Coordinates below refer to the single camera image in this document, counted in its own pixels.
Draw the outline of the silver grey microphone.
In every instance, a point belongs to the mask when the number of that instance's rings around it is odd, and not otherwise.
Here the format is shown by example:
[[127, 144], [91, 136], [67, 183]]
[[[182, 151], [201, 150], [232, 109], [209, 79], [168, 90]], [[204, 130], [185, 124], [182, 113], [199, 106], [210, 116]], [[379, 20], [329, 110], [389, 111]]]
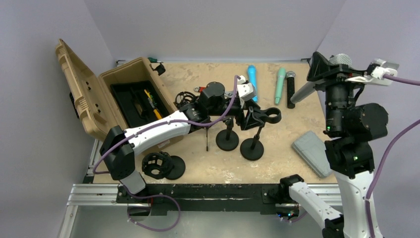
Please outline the silver grey microphone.
[[335, 80], [340, 73], [348, 73], [352, 64], [347, 54], [336, 54], [326, 58], [320, 52], [314, 52], [310, 60], [307, 82], [290, 98], [296, 104], [315, 91], [321, 91], [327, 82]]

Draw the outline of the black handheld microphone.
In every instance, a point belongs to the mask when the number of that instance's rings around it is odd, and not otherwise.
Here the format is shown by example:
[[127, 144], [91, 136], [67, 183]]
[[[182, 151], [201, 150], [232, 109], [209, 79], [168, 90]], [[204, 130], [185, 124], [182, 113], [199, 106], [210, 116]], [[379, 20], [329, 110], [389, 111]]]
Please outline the black handheld microphone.
[[286, 73], [286, 81], [287, 81], [287, 108], [294, 109], [295, 104], [292, 103], [291, 98], [295, 93], [295, 72], [288, 71]]

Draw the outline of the black round-base mic stand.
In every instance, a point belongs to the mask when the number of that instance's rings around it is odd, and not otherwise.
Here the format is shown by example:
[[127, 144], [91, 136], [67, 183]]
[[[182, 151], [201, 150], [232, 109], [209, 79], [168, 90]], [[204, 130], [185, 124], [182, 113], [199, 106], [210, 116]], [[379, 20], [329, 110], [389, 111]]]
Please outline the black round-base mic stand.
[[237, 133], [233, 131], [234, 118], [230, 117], [224, 119], [223, 122], [226, 125], [226, 129], [221, 130], [217, 134], [215, 142], [219, 149], [223, 151], [232, 151], [239, 145], [239, 137]]

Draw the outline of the mint green microphone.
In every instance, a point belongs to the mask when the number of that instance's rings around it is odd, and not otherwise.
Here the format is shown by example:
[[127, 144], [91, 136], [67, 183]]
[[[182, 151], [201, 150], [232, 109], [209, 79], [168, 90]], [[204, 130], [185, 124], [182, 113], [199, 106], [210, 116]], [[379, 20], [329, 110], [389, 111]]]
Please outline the mint green microphone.
[[286, 69], [281, 67], [277, 72], [277, 80], [276, 80], [276, 88], [275, 88], [275, 96], [274, 96], [275, 105], [278, 105], [280, 103], [285, 77], [286, 77]]

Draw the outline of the blue microphone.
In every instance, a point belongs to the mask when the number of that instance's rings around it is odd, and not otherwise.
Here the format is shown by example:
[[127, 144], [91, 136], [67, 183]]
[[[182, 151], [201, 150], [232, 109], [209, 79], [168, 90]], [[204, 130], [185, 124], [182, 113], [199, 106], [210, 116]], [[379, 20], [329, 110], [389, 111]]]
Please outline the blue microphone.
[[256, 68], [254, 65], [248, 66], [247, 74], [249, 81], [253, 85], [255, 96], [253, 97], [254, 102], [258, 101], [258, 90], [257, 90], [257, 79], [256, 79]]

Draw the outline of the black tripod shock-mount stand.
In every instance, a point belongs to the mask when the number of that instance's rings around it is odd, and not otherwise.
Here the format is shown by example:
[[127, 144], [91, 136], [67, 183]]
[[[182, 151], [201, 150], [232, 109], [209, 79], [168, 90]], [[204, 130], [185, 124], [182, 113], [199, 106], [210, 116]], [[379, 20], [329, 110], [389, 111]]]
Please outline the black tripod shock-mount stand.
[[197, 123], [209, 123], [210, 117], [198, 104], [198, 96], [191, 92], [183, 91], [176, 95], [174, 104], [176, 108], [185, 114], [187, 120]]

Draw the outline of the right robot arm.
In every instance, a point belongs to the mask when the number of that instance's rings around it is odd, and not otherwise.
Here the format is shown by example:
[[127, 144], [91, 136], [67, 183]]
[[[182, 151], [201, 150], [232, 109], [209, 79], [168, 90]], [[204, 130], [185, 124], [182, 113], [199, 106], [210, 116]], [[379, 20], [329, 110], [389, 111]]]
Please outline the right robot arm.
[[340, 190], [342, 212], [331, 208], [299, 175], [282, 178], [277, 196], [301, 205], [321, 228], [325, 238], [380, 238], [369, 186], [374, 179], [374, 157], [369, 142], [388, 133], [388, 113], [377, 103], [357, 105], [367, 84], [388, 86], [385, 74], [398, 65], [374, 59], [364, 70], [351, 67], [347, 55], [329, 59], [314, 52], [307, 83], [291, 101], [300, 102], [314, 91], [325, 93], [325, 153]]

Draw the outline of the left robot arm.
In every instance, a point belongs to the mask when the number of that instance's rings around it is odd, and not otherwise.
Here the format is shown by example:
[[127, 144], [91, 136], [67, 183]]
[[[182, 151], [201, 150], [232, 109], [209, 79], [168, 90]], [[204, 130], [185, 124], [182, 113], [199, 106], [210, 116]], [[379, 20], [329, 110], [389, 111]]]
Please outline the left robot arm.
[[122, 129], [119, 125], [112, 127], [100, 150], [101, 161], [107, 168], [105, 173], [119, 181], [134, 202], [145, 201], [148, 190], [145, 180], [136, 169], [136, 156], [174, 137], [211, 127], [227, 116], [235, 117], [239, 125], [246, 129], [249, 123], [245, 121], [244, 110], [259, 110], [253, 100], [256, 94], [251, 82], [235, 76], [230, 97], [226, 97], [223, 84], [211, 82], [197, 99], [164, 118], [134, 128]]

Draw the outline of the yellow screwdriver in toolbox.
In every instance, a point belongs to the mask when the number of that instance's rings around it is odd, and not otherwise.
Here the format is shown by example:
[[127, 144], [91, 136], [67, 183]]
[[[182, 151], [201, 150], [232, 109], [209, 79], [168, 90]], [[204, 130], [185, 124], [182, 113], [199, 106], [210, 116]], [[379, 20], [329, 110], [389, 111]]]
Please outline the yellow screwdriver in toolbox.
[[148, 97], [148, 102], [149, 102], [149, 104], [151, 105], [151, 107], [152, 107], [152, 109], [153, 109], [153, 112], [154, 112], [154, 114], [155, 114], [156, 118], [157, 118], [157, 119], [162, 119], [163, 117], [162, 117], [161, 113], [159, 112], [159, 110], [157, 109], [157, 107], [156, 107], [156, 103], [155, 103], [155, 101], [154, 101], [153, 97], [151, 96], [150, 92], [149, 92], [147, 89], [144, 89], [144, 93], [145, 93], [145, 94], [147, 95], [147, 97]]

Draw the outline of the tan plastic toolbox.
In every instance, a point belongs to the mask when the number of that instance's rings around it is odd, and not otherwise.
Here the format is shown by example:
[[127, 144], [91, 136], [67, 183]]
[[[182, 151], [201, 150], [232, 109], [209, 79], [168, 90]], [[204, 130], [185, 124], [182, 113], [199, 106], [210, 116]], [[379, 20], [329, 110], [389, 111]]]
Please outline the tan plastic toolbox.
[[95, 75], [63, 39], [59, 39], [55, 54], [68, 82], [74, 108], [85, 132], [99, 141], [104, 141], [109, 130], [116, 125], [122, 129], [129, 127], [111, 92], [113, 84], [149, 81], [152, 85], [151, 94], [162, 102], [168, 113], [177, 110], [173, 103], [174, 97], [147, 58], [136, 58]]

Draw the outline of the red-handled adjustable wrench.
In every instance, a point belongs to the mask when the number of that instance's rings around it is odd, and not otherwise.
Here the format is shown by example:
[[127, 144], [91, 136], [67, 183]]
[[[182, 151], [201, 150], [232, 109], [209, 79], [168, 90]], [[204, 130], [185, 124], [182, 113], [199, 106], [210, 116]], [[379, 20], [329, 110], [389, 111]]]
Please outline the red-handled adjustable wrench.
[[194, 91], [198, 92], [198, 93], [201, 93], [204, 89], [205, 89], [205, 87], [199, 87], [199, 86], [194, 87]]

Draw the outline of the black aluminium mounting rail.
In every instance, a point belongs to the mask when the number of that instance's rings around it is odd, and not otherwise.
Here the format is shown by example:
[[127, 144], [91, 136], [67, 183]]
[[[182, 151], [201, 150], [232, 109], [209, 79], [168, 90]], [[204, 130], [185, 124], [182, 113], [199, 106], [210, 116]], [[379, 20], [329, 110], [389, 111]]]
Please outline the black aluminium mounting rail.
[[148, 184], [138, 198], [117, 184], [74, 184], [67, 204], [150, 208], [152, 215], [176, 211], [285, 213], [302, 206], [277, 196], [276, 183], [266, 184]]

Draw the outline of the black round shock-mount stand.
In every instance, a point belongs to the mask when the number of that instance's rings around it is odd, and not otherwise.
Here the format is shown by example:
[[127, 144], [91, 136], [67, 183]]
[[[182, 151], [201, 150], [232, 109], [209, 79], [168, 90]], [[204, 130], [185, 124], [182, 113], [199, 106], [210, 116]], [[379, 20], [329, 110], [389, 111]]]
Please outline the black round shock-mount stand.
[[142, 172], [154, 179], [176, 180], [184, 175], [185, 170], [182, 158], [163, 151], [149, 153], [142, 160]]

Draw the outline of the green-handled tool behind toolbox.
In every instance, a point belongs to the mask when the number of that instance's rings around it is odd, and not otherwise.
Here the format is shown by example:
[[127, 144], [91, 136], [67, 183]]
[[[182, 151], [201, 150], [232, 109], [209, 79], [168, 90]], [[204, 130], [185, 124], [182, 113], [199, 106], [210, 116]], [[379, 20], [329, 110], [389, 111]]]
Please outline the green-handled tool behind toolbox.
[[149, 60], [151, 63], [162, 63], [162, 61], [157, 60], [156, 58], [152, 58], [152, 57], [148, 57], [148, 60]]

